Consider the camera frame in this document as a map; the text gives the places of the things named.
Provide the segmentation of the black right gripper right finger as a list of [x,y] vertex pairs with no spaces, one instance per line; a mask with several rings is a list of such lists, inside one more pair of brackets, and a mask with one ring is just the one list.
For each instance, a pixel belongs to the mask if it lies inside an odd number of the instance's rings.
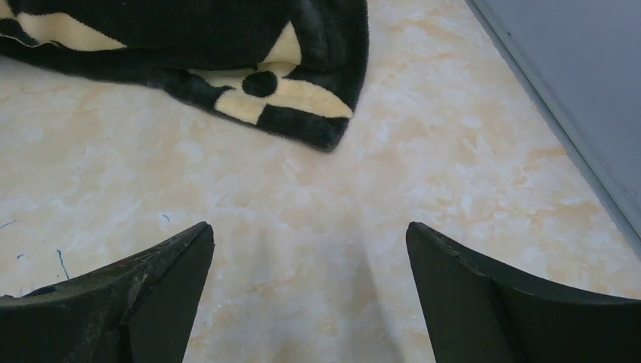
[[406,232],[438,362],[638,362],[640,302],[539,278],[421,223]]

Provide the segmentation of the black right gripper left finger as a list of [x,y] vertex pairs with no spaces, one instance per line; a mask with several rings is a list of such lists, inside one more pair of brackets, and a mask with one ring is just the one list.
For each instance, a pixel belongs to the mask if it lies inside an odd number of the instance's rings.
[[212,226],[76,278],[1,298],[3,362],[180,362],[214,253]]

